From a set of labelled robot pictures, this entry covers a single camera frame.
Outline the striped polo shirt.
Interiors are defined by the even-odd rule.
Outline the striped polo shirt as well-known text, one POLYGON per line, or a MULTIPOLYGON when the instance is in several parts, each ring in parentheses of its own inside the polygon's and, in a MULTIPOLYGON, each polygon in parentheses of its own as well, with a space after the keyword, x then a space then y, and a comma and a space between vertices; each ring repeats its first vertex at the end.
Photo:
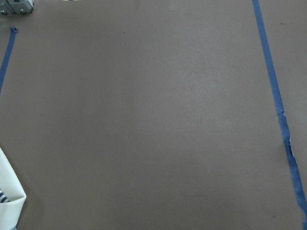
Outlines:
POLYGON ((0 152, 0 228, 15 230, 26 194, 4 152, 0 152))

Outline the aluminium frame post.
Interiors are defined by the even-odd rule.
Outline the aluminium frame post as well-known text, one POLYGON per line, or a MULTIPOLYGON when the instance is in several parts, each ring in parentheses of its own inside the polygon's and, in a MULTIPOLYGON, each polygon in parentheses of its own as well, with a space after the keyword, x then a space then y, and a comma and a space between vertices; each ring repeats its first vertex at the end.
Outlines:
POLYGON ((34 0, 0 0, 0 13, 9 14, 29 14, 33 12, 34 0))

